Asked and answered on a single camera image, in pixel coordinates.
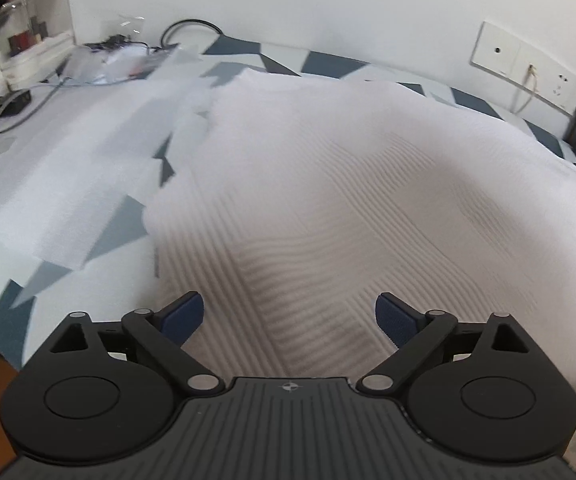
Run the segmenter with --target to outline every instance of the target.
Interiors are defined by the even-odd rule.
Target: logo emblem
[[[292,392],[295,392],[296,390],[298,390],[299,388],[302,388],[302,386],[299,386],[298,384],[295,383],[285,383],[281,386],[281,388],[283,390],[286,390],[289,394],[291,394]]]

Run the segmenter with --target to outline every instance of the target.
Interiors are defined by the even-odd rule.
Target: white cloth
[[[389,82],[247,72],[145,213],[186,348],[217,373],[349,376],[394,346],[384,291],[510,312],[576,383],[576,168],[503,121]]]
[[[175,129],[185,97],[209,83],[187,78],[61,89],[36,120],[0,138],[1,238],[52,264],[81,269],[126,190]]]

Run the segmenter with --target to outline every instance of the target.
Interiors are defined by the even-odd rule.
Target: white cable
[[[534,79],[534,84],[532,85],[532,91],[530,91],[530,97],[524,103],[524,106],[519,108],[516,112],[513,112],[515,115],[520,114],[521,112],[526,110],[526,107],[530,104],[532,99],[534,99],[534,95],[537,93],[537,69],[534,67],[534,65],[530,65],[528,67],[528,76],[526,78],[526,82],[528,82],[528,80],[530,79],[530,76],[532,76],[532,78]]]

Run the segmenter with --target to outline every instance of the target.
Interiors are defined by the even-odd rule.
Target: grooved black surface
[[[62,468],[21,458],[3,480],[563,480],[551,458],[524,466],[471,464],[428,444],[390,400],[344,379],[238,379],[188,402],[155,444],[115,463]]]

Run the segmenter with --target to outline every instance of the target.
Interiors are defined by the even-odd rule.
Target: clear plastic container
[[[13,0],[0,9],[0,66],[12,89],[47,78],[73,47],[69,0]]]

